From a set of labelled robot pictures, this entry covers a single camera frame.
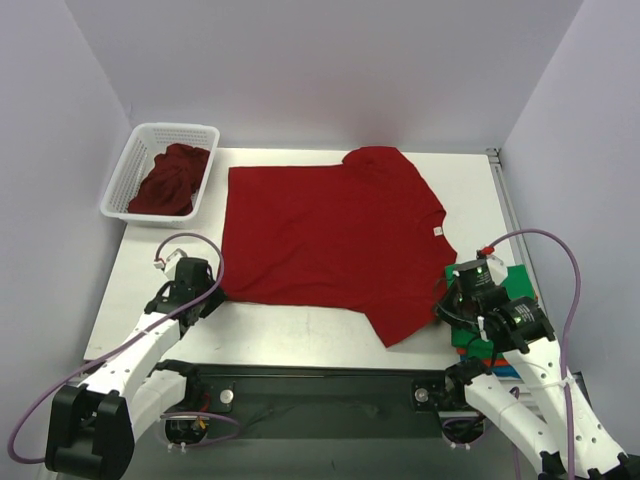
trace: folded green towel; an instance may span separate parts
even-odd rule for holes
[[[445,269],[445,275],[447,277],[447,284],[451,285],[453,281],[452,272],[456,265],[449,265]],[[527,269],[524,265],[516,265],[515,267],[507,267],[507,278],[502,282],[502,285],[507,289],[509,298],[515,299],[519,297],[531,297],[535,298],[536,294],[533,291],[533,285],[527,275]],[[475,335],[466,330],[459,328],[451,329],[451,345],[456,348],[467,348],[469,342]],[[474,341],[469,347],[467,356],[478,358],[491,358],[493,352],[493,342],[483,342],[478,339]]]

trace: t-shirt sleeve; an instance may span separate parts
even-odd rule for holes
[[[390,347],[433,323],[430,303],[424,298],[380,300],[367,305],[363,313],[384,346]]]
[[[426,213],[442,211],[444,208],[416,166],[395,147],[362,147],[349,152],[342,163],[351,168],[378,172],[386,180],[386,189],[399,189],[404,198],[413,198]]]

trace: table surface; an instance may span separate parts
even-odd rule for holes
[[[334,165],[347,152],[222,148],[216,152],[200,212],[190,231],[222,241],[228,169],[253,165]],[[405,153],[447,211],[443,228],[458,261],[506,233],[498,193],[484,155]],[[146,303],[166,281],[153,267],[160,241],[175,230],[127,226],[98,313],[85,359],[117,347],[134,328]],[[218,259],[196,239],[177,239],[165,255]],[[509,242],[496,254],[508,265]],[[444,369],[458,361],[447,325],[428,326],[386,349],[363,314],[343,309],[227,302],[200,320],[164,358],[193,363],[303,367]]]

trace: white plastic basket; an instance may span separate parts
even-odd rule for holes
[[[200,209],[207,186],[213,157],[220,139],[217,128],[188,123],[143,123],[138,125],[120,155],[102,198],[100,211],[107,217],[119,218],[127,223],[147,227],[188,228]],[[209,150],[209,160],[200,189],[193,195],[193,211],[183,216],[142,215],[128,213],[129,202],[138,194],[142,180],[154,166],[154,158],[164,153],[169,145],[183,143]]]

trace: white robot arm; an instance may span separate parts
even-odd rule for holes
[[[65,385],[54,396],[45,455],[49,470],[117,480],[124,475],[135,442],[144,431],[176,404],[202,398],[194,392],[196,382],[181,368],[184,364],[158,362],[189,327],[217,308],[225,295],[216,289],[175,318],[160,321],[214,285],[206,260],[183,256],[176,259],[173,270],[165,273],[175,280],[167,282],[147,304],[124,343],[141,332],[144,337],[107,360],[79,385]]]
[[[443,320],[476,329],[479,337],[494,343],[495,351],[504,355],[531,392],[544,421],[509,394],[477,358],[447,369],[445,397],[489,418],[525,455],[539,478],[560,478],[568,469],[569,421],[574,425],[577,478],[640,478],[638,466],[630,464],[604,429],[573,377],[569,374],[563,380],[560,345],[537,302],[509,299],[506,290],[492,281],[486,259],[457,266],[454,283],[436,308]],[[570,419],[565,385],[571,390]]]

